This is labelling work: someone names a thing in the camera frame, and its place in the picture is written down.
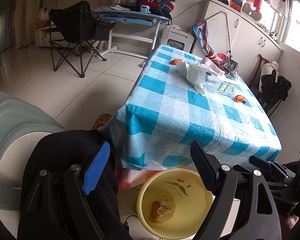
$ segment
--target black pants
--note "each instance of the black pants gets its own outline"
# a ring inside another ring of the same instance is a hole
[[[42,138],[34,148],[22,179],[20,210],[40,170],[65,171],[99,150],[104,138],[97,130],[73,130],[53,133]],[[114,156],[104,168],[95,190],[86,197],[92,214],[108,240],[131,240],[119,220],[117,201],[119,186],[114,175]]]

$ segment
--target hand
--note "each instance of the hand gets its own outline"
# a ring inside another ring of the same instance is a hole
[[[294,227],[294,225],[298,222],[299,217],[293,215],[280,215],[279,214],[279,220],[281,225],[281,235],[282,238],[284,238],[290,230]]]

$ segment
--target blue and white tablecloth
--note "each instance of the blue and white tablecloth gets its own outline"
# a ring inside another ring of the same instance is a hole
[[[134,170],[193,168],[190,144],[194,140],[221,164],[247,166],[251,155],[274,161],[280,141],[244,81],[238,79],[234,96],[243,95],[246,104],[207,90],[203,96],[170,64],[175,58],[201,61],[160,45],[149,56],[125,104],[102,130],[122,166]]]

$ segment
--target cabinet handle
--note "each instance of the cabinet handle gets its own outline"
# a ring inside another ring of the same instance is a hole
[[[238,27],[239,25],[239,19],[236,20],[237,24],[234,26],[234,28]]]

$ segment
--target folded black chair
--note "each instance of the folded black chair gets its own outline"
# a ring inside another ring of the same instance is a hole
[[[106,61],[104,57],[97,52],[97,48],[101,41],[107,41],[109,39],[109,32],[114,28],[114,23],[103,23],[96,20],[90,10],[90,5],[87,1],[80,1],[66,9],[51,9],[49,12],[50,16],[50,50],[53,63],[53,71],[57,71],[60,65],[66,61],[68,64],[77,72],[81,77],[85,77],[85,72],[95,54]],[[57,29],[63,35],[63,39],[51,40],[51,22],[53,22]],[[99,41],[99,44],[94,47],[93,43],[89,43],[90,40]],[[67,47],[60,45],[58,42],[67,41],[69,44]],[[88,61],[85,68],[82,65],[82,45],[84,45],[92,51],[90,60]],[[53,60],[52,48],[55,48],[61,55],[58,63],[55,65]],[[74,52],[74,49],[79,47],[79,54]],[[81,73],[69,62],[67,57],[71,54],[75,54],[80,57]]]

